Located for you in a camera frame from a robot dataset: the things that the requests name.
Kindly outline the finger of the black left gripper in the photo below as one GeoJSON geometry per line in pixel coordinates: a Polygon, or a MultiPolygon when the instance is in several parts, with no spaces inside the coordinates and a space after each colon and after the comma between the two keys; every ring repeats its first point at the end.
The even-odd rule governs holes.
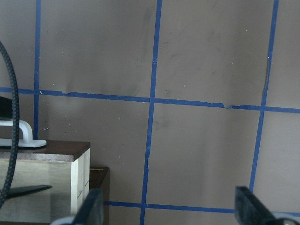
{"type": "Polygon", "coordinates": [[[0,118],[12,119],[12,100],[6,97],[0,97],[0,118]]]}

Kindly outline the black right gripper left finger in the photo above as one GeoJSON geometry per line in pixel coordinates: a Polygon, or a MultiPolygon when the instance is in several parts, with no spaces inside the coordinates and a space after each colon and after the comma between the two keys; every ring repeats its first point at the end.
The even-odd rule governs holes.
{"type": "Polygon", "coordinates": [[[91,189],[77,212],[74,225],[102,225],[104,222],[104,200],[102,189],[91,189]]]}

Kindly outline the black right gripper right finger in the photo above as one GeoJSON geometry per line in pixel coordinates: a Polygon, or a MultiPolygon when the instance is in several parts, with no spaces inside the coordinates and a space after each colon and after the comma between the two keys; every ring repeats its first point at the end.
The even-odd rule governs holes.
{"type": "Polygon", "coordinates": [[[234,215],[239,225],[266,225],[274,221],[272,213],[245,186],[235,188],[234,215]]]}

